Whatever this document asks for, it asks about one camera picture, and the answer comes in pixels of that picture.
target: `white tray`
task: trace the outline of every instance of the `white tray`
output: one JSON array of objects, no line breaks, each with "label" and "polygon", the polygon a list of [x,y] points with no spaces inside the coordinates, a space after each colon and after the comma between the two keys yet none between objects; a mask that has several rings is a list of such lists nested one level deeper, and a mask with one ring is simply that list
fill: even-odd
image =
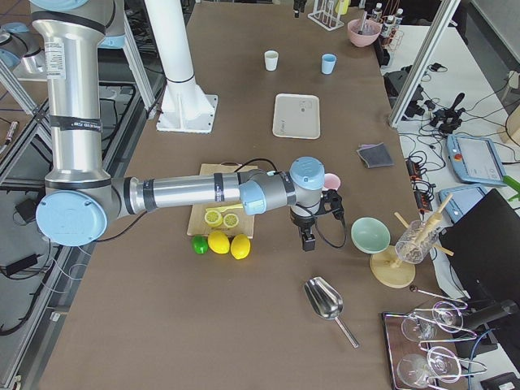
[{"label": "white tray", "polygon": [[275,100],[273,134],[315,140],[319,137],[319,99],[314,95],[279,93]]}]

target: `computer monitor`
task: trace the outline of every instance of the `computer monitor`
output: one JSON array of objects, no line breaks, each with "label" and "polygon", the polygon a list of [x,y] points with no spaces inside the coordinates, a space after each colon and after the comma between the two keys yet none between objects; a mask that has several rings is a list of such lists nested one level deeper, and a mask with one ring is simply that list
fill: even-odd
[{"label": "computer monitor", "polygon": [[[491,305],[510,299],[520,306],[520,217],[496,189],[441,235],[440,242],[455,253],[449,261],[472,301]],[[497,328],[493,333],[520,370],[520,314],[489,326]]]}]

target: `wooden cutting board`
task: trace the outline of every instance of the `wooden cutting board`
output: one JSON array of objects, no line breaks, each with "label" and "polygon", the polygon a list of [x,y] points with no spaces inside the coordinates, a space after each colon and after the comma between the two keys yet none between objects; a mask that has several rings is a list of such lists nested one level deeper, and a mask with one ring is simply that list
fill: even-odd
[{"label": "wooden cutting board", "polygon": [[[213,175],[214,173],[232,173],[238,168],[234,165],[221,165],[221,164],[202,164],[200,175]],[[251,169],[257,169],[256,166],[248,165],[241,169],[241,171],[250,171]],[[192,213],[189,216],[188,222],[188,236],[208,236],[214,230],[220,230],[224,232],[228,237],[234,237],[239,234],[245,234],[248,238],[253,238],[254,229],[254,216],[247,215],[244,209],[231,209],[224,211],[222,215],[234,213],[238,216],[239,223],[233,228],[224,227],[220,225],[218,227],[210,227],[204,222],[204,214],[206,213],[207,207],[220,207],[229,206],[239,203],[238,201],[221,201],[219,203],[206,203],[204,205],[192,206]]]}]

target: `scoop handle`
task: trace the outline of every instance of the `scoop handle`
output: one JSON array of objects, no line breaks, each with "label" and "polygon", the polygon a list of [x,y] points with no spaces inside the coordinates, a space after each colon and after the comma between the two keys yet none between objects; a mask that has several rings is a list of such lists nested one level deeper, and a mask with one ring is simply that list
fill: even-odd
[{"label": "scoop handle", "polygon": [[359,343],[356,340],[356,337],[354,337],[354,335],[352,334],[350,329],[347,328],[345,323],[343,321],[341,321],[341,318],[340,317],[336,317],[334,319],[336,320],[337,324],[340,326],[340,328],[343,331],[344,335],[347,336],[347,339],[349,339],[350,344],[352,344],[352,346],[354,348],[359,348]]}]

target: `blue joint cap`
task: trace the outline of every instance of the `blue joint cap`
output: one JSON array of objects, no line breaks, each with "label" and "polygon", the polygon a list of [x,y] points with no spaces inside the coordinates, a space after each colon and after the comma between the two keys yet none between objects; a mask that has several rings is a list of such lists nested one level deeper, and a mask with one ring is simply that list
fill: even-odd
[{"label": "blue joint cap", "polygon": [[5,23],[2,28],[9,33],[28,33],[29,27],[20,22]]},{"label": "blue joint cap", "polygon": [[105,37],[99,44],[99,49],[123,49],[124,35]]},{"label": "blue joint cap", "polygon": [[29,0],[36,7],[48,11],[72,11],[83,6],[89,0]]},{"label": "blue joint cap", "polygon": [[244,205],[247,215],[262,214],[266,212],[266,195],[256,181],[247,181],[238,186],[240,190],[240,200]]},{"label": "blue joint cap", "polygon": [[10,69],[16,67],[20,63],[20,59],[10,51],[0,49],[0,61],[6,64]]},{"label": "blue joint cap", "polygon": [[108,224],[101,205],[79,191],[55,191],[45,196],[37,207],[36,221],[43,234],[66,246],[96,240]]},{"label": "blue joint cap", "polygon": [[292,163],[289,173],[303,189],[321,190],[325,184],[325,167],[314,157],[300,157]]}]

